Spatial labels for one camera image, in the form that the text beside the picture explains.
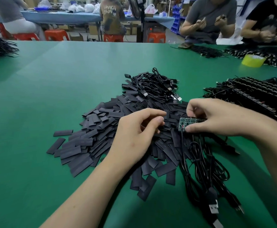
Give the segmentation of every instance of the red stool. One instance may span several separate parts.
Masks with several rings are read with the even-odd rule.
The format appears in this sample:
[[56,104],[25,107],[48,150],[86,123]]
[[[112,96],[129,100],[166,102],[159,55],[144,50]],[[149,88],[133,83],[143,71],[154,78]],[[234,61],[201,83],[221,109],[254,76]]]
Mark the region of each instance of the red stool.
[[17,34],[13,34],[13,36],[16,40],[19,40],[19,41],[32,41],[33,38],[36,41],[39,41],[39,38],[34,33],[17,33]]
[[123,35],[104,34],[103,41],[104,42],[124,42],[124,36]]
[[69,41],[68,34],[63,29],[48,29],[44,32],[45,38],[47,41],[64,41],[64,37],[66,37],[67,41]]
[[161,39],[164,40],[164,43],[166,43],[166,35],[165,33],[161,33],[161,32],[153,32],[153,33],[149,33],[148,34],[148,39],[147,42],[149,42],[149,40],[153,38],[153,43],[161,43]]
[[0,33],[4,39],[11,39],[12,36],[7,30],[5,29],[4,25],[0,23]]

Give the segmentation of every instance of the blue table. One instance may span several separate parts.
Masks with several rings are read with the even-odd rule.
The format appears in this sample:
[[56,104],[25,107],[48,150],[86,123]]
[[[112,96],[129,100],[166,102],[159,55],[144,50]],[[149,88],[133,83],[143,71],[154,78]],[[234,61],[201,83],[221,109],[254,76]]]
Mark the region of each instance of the blue table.
[[[67,13],[64,11],[58,12],[34,12],[34,11],[22,11],[24,18],[27,21],[34,23],[45,24],[57,24],[57,25],[77,25],[84,23],[95,22],[97,28],[99,28],[101,17],[99,14],[92,13]],[[125,21],[137,21],[134,17],[126,17]],[[146,22],[155,21],[161,25],[171,28],[174,23],[174,18],[154,16],[153,18],[145,18]]]

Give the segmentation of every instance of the gray t-shirt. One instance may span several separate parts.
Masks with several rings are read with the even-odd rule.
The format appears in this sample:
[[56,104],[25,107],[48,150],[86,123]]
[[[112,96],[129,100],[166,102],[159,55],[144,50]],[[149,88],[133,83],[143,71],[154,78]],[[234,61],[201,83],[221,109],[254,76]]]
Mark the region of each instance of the gray t-shirt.
[[235,24],[236,11],[236,0],[225,0],[218,6],[210,0],[196,0],[186,17],[186,21],[195,24],[197,20],[203,20],[206,17],[206,27],[187,36],[186,42],[216,44],[220,34],[220,28],[215,26],[216,18],[224,14],[227,16],[228,25]]
[[22,0],[0,0],[0,16],[3,22],[12,22],[22,19],[20,12]]

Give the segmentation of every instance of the circuit board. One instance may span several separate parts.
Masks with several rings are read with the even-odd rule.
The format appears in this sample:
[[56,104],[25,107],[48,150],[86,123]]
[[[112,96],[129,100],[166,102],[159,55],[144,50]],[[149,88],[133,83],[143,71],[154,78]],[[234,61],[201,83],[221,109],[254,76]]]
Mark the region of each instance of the circuit board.
[[184,131],[185,127],[197,122],[205,122],[206,119],[200,119],[200,118],[192,118],[192,117],[188,117],[188,118],[180,118],[179,119],[179,131]]

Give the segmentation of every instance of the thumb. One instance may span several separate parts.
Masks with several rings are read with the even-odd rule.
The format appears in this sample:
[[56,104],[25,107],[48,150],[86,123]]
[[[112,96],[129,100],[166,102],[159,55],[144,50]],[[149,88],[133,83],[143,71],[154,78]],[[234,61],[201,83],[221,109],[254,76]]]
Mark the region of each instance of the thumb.
[[158,116],[153,118],[148,125],[146,126],[146,128],[144,129],[144,131],[141,133],[141,135],[148,140],[151,140],[156,129],[163,123],[164,118],[162,116]]
[[194,123],[185,127],[187,133],[208,132],[207,121]]

